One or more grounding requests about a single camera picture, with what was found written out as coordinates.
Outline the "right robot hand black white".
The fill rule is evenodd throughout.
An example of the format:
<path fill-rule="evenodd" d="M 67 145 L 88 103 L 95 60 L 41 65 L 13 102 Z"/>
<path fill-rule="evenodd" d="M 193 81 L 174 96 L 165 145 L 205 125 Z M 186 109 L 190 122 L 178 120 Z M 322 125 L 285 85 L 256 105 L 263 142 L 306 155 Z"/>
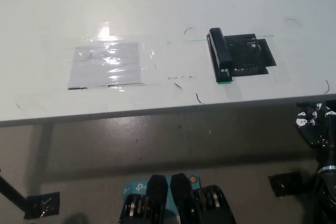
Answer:
<path fill-rule="evenodd" d="M 297 103 L 300 112 L 295 121 L 304 141 L 312 148 L 335 148 L 335 111 L 326 103 Z"/>

